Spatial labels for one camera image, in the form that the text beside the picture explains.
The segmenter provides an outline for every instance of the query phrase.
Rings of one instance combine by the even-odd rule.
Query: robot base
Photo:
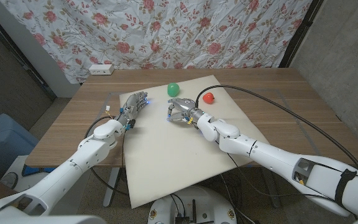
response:
[[[148,217],[148,224],[237,223],[237,218],[230,202],[211,189],[191,186],[179,190],[175,195],[182,199],[187,218],[183,217],[183,205],[179,198],[172,194],[172,197],[167,195],[153,203]],[[173,199],[178,205],[181,218],[178,218],[177,207]]]

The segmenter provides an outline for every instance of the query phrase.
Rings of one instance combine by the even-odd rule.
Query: white board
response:
[[[213,75],[180,82],[177,97],[196,100],[201,90],[219,84]],[[167,101],[172,98],[167,94],[167,85],[139,91],[149,93],[149,105],[139,113],[134,129],[127,131],[124,142],[132,208],[235,168],[229,156],[215,142],[205,140],[200,130],[185,122],[166,120]],[[215,119],[222,118],[236,125],[242,134],[268,143],[223,88],[210,92],[215,97],[214,103],[206,104],[200,98],[200,109]],[[131,94],[120,95],[121,106]],[[239,166],[251,161],[243,156],[233,158]]]

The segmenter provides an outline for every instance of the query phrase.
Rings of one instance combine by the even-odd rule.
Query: blue container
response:
[[[6,114],[0,114],[0,178],[17,156],[30,154],[38,139]]]

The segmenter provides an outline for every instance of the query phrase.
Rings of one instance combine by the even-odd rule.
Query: wire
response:
[[[237,210],[242,216],[244,216],[246,219],[248,219],[248,221],[250,221],[251,223],[255,224],[254,221],[252,221],[252,219],[250,219],[248,216],[244,215],[233,203],[233,201],[231,200],[231,196],[230,196],[230,192],[229,192],[229,189],[227,187],[227,184],[226,184],[226,181],[224,180],[223,178],[223,175],[220,174],[222,180],[223,180],[223,183],[224,183],[224,186],[226,187],[226,190],[227,190],[227,194],[229,196],[229,199],[230,199],[230,202],[231,202],[231,205],[234,207],[235,210]]]
[[[124,135],[122,137],[121,167],[124,167],[124,140],[125,140],[125,133],[127,133],[127,130],[125,130]]]
[[[183,201],[180,199],[179,196],[177,196],[176,194],[171,194],[177,198],[179,198],[180,202],[181,202],[181,205],[183,206],[183,216],[186,217],[186,210],[185,210],[185,204],[183,203]]]
[[[115,189],[114,187],[111,187],[106,181],[104,181],[102,178],[100,178],[100,176],[94,171],[93,167],[91,167],[90,169],[92,171],[92,173],[95,175],[95,177],[100,180],[100,182],[102,182],[102,184],[104,184],[106,187],[108,187],[109,189],[111,190],[115,190],[116,192],[120,193],[120,194],[123,194],[123,195],[126,195],[126,196],[129,196],[129,194],[127,193],[124,193],[120,190],[117,190]]]
[[[244,224],[244,220],[242,219],[242,216],[238,215],[238,217],[240,218],[241,224]]]
[[[236,86],[230,86],[230,85],[215,85],[215,86],[210,86],[208,88],[205,88],[203,91],[201,91],[201,93],[198,94],[197,99],[196,99],[196,103],[195,103],[195,107],[198,108],[198,101],[200,99],[201,94],[203,94],[205,91],[213,89],[213,88],[217,88],[217,87],[226,87],[226,88],[232,88],[235,90],[240,90],[246,93],[249,93],[253,96],[256,96],[262,100],[265,100],[271,104],[273,104],[274,106],[280,108],[281,110],[284,110],[285,112],[289,113],[290,115],[298,118],[299,120],[303,121],[304,123],[306,123],[307,125],[311,126],[313,129],[315,129],[316,131],[318,131],[320,134],[322,134],[324,137],[328,138],[332,143],[334,143],[338,148],[340,148],[340,150],[342,150],[342,152],[344,152],[351,160],[352,162],[358,167],[358,160],[351,154],[351,152],[349,152],[343,145],[341,145],[339,142],[337,142],[333,137],[331,137],[329,134],[327,134],[326,132],[324,132],[322,129],[320,129],[319,127],[315,126],[313,123],[311,123],[310,121],[302,118],[301,116],[297,115],[296,113],[294,113],[293,111],[283,107],[282,105],[266,98],[263,97],[259,94],[254,93],[253,91],[250,90],[246,90],[240,87],[236,87]]]
[[[321,195],[314,195],[314,194],[283,194],[283,195],[271,195],[271,194],[266,194],[261,192],[260,190],[258,190],[254,185],[252,185],[251,181],[247,178],[247,176],[242,172],[242,170],[240,169],[240,167],[237,165],[237,163],[234,161],[234,159],[230,156],[230,154],[227,154],[230,159],[234,162],[234,164],[236,165],[237,169],[240,171],[240,174],[243,176],[243,178],[245,178],[245,180],[247,181],[247,183],[258,193],[260,193],[261,195],[265,195],[265,196],[269,196],[269,197],[287,197],[287,196],[296,196],[296,195],[302,195],[302,196],[309,196],[309,197],[318,197],[318,198],[323,198],[326,200],[330,200],[332,202],[335,202],[335,200],[329,198],[329,197],[325,197],[325,196],[321,196]]]
[[[175,205],[176,205],[176,207],[177,207],[178,215],[180,215],[180,216],[181,216],[181,213],[179,212],[179,208],[178,208],[178,204],[177,204],[177,202],[175,201],[175,199],[173,199],[172,194],[170,194],[170,195],[171,195],[171,198],[172,198],[173,202],[175,203]]]
[[[85,137],[84,139],[86,139],[91,131],[91,129],[93,128],[93,126],[98,123],[99,121],[103,120],[103,119],[106,119],[106,118],[111,118],[110,116],[104,116],[104,117],[101,117],[101,118],[98,118],[96,119],[95,121],[93,121],[93,123],[91,124],[91,126],[88,128],[88,130],[86,131],[85,133]],[[104,181],[97,173],[96,171],[93,169],[93,167],[90,168],[91,172],[93,173],[93,175],[102,183],[104,184],[106,187],[108,187],[109,189],[111,190],[115,190],[116,192],[120,193],[120,194],[123,194],[123,195],[126,195],[126,196],[129,196],[128,193],[125,193],[125,192],[122,192],[118,189],[115,189],[114,187],[111,187],[106,181]]]

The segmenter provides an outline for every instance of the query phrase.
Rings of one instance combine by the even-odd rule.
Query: gray wall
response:
[[[358,137],[358,1],[325,0],[291,67]]]
[[[54,59],[0,2],[0,24],[58,97],[72,97],[79,84],[70,84]]]

